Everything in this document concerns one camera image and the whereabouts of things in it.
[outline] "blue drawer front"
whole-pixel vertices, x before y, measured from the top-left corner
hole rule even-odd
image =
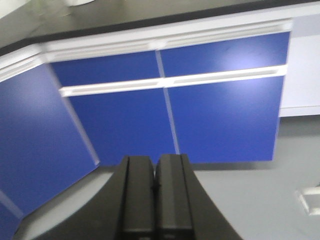
[[[20,220],[16,218],[4,205],[0,203],[0,238],[10,240],[15,234]]]
[[[283,77],[169,89],[180,151],[194,163],[272,160]]]
[[[124,155],[147,155],[157,161],[174,153],[162,89],[70,98],[102,165],[115,165]]]
[[[159,77],[154,51],[54,62],[52,66],[63,86]]]
[[[233,71],[286,63],[289,32],[161,51],[166,77]]]
[[[95,168],[47,65],[0,83],[0,189],[28,214]]]

